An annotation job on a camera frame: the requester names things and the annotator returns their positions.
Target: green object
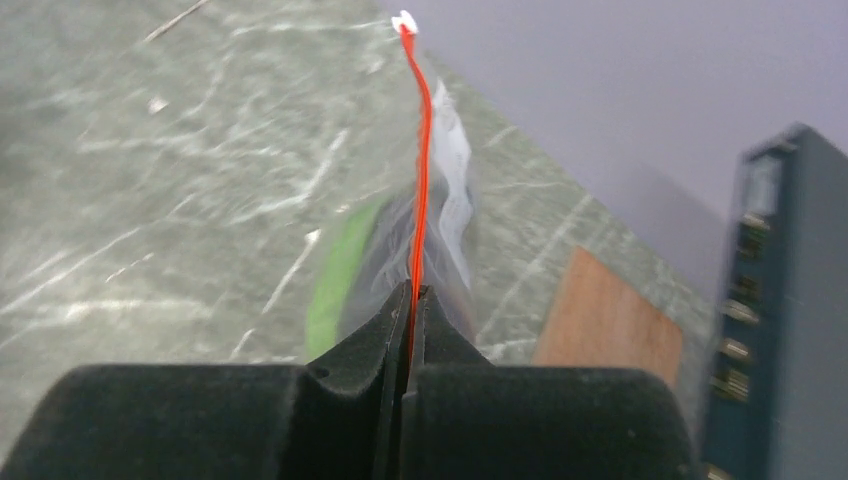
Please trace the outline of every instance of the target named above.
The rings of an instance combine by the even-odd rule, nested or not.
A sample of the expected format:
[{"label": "green object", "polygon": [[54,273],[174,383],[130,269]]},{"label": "green object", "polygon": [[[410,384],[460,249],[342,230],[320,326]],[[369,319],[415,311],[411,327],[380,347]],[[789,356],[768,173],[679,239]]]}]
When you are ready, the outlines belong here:
[{"label": "green object", "polygon": [[306,313],[309,360],[321,356],[337,343],[336,332],[348,291],[356,281],[365,247],[384,204],[384,201],[375,201],[350,215],[332,240]]}]

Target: stick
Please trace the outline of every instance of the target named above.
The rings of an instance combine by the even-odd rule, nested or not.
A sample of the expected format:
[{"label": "stick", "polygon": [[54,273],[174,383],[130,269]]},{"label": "stick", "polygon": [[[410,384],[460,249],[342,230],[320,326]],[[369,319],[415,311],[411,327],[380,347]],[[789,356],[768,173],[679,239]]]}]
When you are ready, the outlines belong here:
[{"label": "stick", "polygon": [[181,21],[182,19],[184,19],[185,17],[187,17],[187,16],[191,15],[191,14],[192,14],[192,13],[194,13],[194,12],[195,12],[198,8],[202,7],[202,6],[203,6],[204,4],[206,4],[206,3],[209,3],[209,0],[197,0],[197,3],[195,3],[194,5],[192,5],[192,6],[188,7],[188,9],[187,9],[186,11],[184,11],[183,13],[181,13],[181,14],[177,15],[176,17],[172,18],[170,21],[168,21],[168,22],[164,23],[161,27],[157,28],[156,30],[153,30],[152,32],[150,32],[150,35],[148,35],[148,36],[144,39],[144,42],[145,42],[145,43],[147,43],[147,42],[151,42],[151,41],[153,41],[153,40],[156,40],[156,39],[157,39],[157,38],[159,38],[159,37],[160,37],[163,33],[167,32],[167,31],[168,31],[168,30],[170,30],[170,29],[172,29],[172,28],[174,27],[174,25],[176,25],[176,24],[180,23],[180,21]]}]

